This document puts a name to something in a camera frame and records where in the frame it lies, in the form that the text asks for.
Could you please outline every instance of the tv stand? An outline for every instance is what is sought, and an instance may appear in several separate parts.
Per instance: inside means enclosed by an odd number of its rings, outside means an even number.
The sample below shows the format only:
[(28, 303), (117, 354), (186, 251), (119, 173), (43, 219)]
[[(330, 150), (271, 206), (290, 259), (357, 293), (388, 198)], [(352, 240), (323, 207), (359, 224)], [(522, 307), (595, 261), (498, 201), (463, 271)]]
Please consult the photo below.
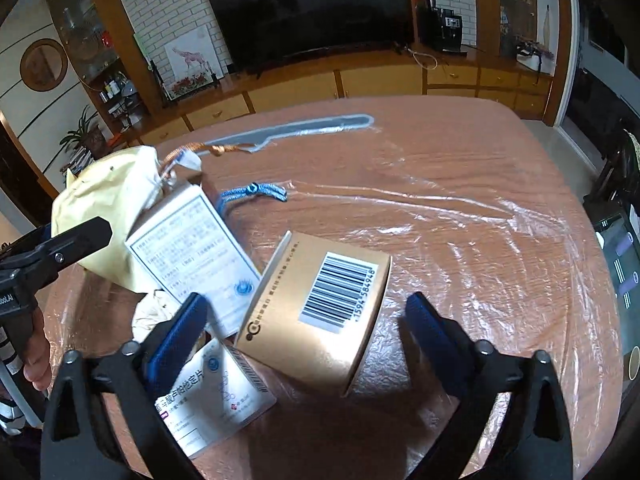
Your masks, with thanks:
[(304, 103), (386, 95), (478, 97), (498, 101), (523, 119), (541, 120), (553, 78), (515, 60), (467, 49), (466, 57), (412, 44), (413, 51), (438, 59), (439, 70), (424, 70), (403, 50), (318, 56), (253, 73), (227, 75), (218, 88), (181, 99), (149, 121), (127, 131), (126, 139), (148, 145), (179, 137), (213, 123)]
[(299, 52), (292, 54), (291, 56), (283, 57), (278, 60), (271, 60), (265, 63), (256, 64), (246, 69), (246, 73), (256, 75), (256, 80), (260, 79), (263, 72), (272, 70), (274, 68), (281, 68), (294, 63), (302, 61), (311, 61), (315, 59), (322, 59), (325, 57), (336, 56), (337, 54), (356, 54), (358, 52), (372, 52), (376, 50), (389, 50), (394, 48), (397, 43), (391, 41), (379, 41), (375, 43), (352, 43), (339, 46), (330, 46), (326, 48), (316, 48), (313, 50), (307, 50), (305, 52)]

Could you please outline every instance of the orange cord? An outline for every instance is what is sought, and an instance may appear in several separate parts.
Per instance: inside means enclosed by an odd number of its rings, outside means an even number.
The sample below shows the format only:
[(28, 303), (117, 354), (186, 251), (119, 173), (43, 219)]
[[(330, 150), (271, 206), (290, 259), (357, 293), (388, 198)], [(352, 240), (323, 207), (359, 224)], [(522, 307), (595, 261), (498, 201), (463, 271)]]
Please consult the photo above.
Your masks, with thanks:
[(251, 152), (248, 152), (247, 149), (254, 148), (254, 147), (255, 147), (255, 144), (224, 144), (219, 146), (218, 145), (209, 146), (208, 144), (204, 144), (202, 142), (188, 142), (184, 146), (181, 146), (180, 148), (176, 148), (164, 158), (164, 160), (160, 164), (160, 175), (164, 176), (165, 169), (184, 150), (189, 150), (190, 152), (194, 152), (194, 153), (207, 151), (209, 153), (212, 153), (215, 156), (220, 156), (223, 153), (230, 153), (230, 152), (251, 153)]

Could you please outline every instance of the white cable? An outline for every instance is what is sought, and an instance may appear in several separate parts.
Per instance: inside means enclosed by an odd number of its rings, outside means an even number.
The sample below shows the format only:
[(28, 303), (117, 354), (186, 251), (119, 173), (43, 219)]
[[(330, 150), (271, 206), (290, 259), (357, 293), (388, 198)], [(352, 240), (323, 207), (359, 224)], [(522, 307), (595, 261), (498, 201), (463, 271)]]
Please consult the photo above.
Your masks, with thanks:
[[(438, 67), (438, 59), (435, 56), (432, 56), (431, 54), (427, 54), (425, 52), (416, 52), (415, 50), (411, 50), (410, 48), (407, 49), (409, 51), (409, 53), (412, 54), (412, 56), (414, 56), (414, 60), (415, 62), (420, 65), (423, 69), (425, 70), (434, 70)], [(426, 56), (426, 57), (430, 57), (431, 59), (434, 60), (435, 65), (433, 66), (424, 66), (419, 60), (418, 60), (418, 56)]]

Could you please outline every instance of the yellow cloth bag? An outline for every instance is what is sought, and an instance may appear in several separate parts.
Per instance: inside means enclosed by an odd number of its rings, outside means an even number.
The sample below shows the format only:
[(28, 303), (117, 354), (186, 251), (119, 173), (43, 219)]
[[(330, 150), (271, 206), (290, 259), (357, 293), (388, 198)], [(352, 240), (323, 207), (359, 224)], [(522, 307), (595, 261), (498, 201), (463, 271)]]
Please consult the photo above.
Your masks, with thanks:
[(67, 173), (66, 189), (53, 202), (51, 235), (100, 216), (111, 225), (109, 245), (80, 261), (85, 269), (133, 292), (151, 292), (155, 280), (127, 251), (124, 241), (140, 213), (161, 196), (158, 154), (151, 146), (112, 153), (77, 178)]

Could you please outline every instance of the drawstring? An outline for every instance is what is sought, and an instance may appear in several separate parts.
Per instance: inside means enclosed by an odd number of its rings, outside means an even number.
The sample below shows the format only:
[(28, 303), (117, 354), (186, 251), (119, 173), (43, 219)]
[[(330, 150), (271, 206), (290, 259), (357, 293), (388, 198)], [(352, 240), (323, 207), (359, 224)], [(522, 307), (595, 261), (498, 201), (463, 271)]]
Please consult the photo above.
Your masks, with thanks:
[(276, 186), (275, 184), (257, 184), (256, 182), (252, 182), (248, 186), (235, 187), (222, 192), (220, 194), (220, 199), (216, 203), (216, 211), (219, 214), (222, 214), (222, 211), (228, 202), (257, 195), (270, 196), (280, 200), (281, 202), (287, 201), (287, 190), (283, 187)]

